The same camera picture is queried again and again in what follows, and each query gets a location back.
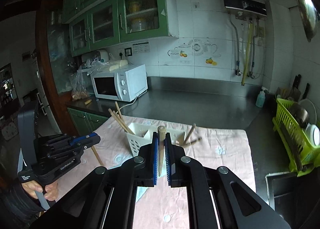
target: metal screw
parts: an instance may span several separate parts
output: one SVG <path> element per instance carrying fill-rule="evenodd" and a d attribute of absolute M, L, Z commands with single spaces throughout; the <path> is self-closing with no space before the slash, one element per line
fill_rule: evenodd
<path fill-rule="evenodd" d="M 227 167 L 224 167 L 224 166 L 220 167 L 220 168 L 218 169 L 218 171 L 219 171 L 221 174 L 227 174 L 227 173 L 229 172 L 228 168 L 227 168 Z"/>
<path fill-rule="evenodd" d="M 133 161 L 135 163 L 141 163 L 141 162 L 144 161 L 144 159 L 142 157 L 140 157 L 140 156 L 136 156 L 136 157 L 134 157 Z"/>
<path fill-rule="evenodd" d="M 188 156 L 183 156 L 183 157 L 181 157 L 181 161 L 183 163 L 189 163 L 191 161 L 191 159 Z"/>
<path fill-rule="evenodd" d="M 101 174 L 105 173 L 106 168 L 105 167 L 97 167 L 94 171 L 95 171 L 95 173 L 101 175 Z"/>

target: white microwave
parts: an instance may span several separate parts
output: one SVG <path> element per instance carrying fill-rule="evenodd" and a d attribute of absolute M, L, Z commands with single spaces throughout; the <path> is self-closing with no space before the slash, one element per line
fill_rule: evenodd
<path fill-rule="evenodd" d="M 131 102 L 148 89 L 146 66 L 126 65 L 91 75 L 95 96 Z"/>

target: bottle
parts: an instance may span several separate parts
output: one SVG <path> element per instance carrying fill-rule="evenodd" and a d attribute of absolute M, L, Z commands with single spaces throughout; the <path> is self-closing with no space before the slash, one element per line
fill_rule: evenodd
<path fill-rule="evenodd" d="M 258 94 L 257 101 L 256 101 L 256 106 L 262 108 L 264 104 L 264 100 L 266 99 L 266 94 L 265 91 L 266 89 L 262 87 L 262 91 Z"/>

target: pink tablecloth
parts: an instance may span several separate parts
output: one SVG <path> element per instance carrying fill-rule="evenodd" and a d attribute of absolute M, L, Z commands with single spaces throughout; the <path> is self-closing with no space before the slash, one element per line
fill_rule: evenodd
<path fill-rule="evenodd" d="M 188 131 L 191 126 L 159 120 L 124 116 L 131 122 Z M 131 151 L 126 135 L 118 123 L 110 118 L 96 130 L 101 141 L 95 146 L 106 168 L 120 165 L 130 158 Z M 245 131 L 197 127 L 191 140 L 202 137 L 202 141 L 185 148 L 187 156 L 205 167 L 227 166 L 253 191 L 255 180 L 251 151 Z M 99 163 L 91 149 L 85 150 L 81 164 L 58 180 L 59 198 L 88 175 Z M 168 187 L 166 175 L 158 178 L 157 186 L 148 188 L 137 201 L 133 228 L 189 228 L 187 192 L 185 188 Z"/>

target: black sleeve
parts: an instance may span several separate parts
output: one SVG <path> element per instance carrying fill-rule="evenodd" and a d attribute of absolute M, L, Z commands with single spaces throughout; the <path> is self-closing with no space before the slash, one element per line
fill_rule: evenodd
<path fill-rule="evenodd" d="M 22 228 L 31 218 L 44 209 L 39 201 L 30 197 L 18 180 L 0 193 L 0 224 L 1 228 Z"/>

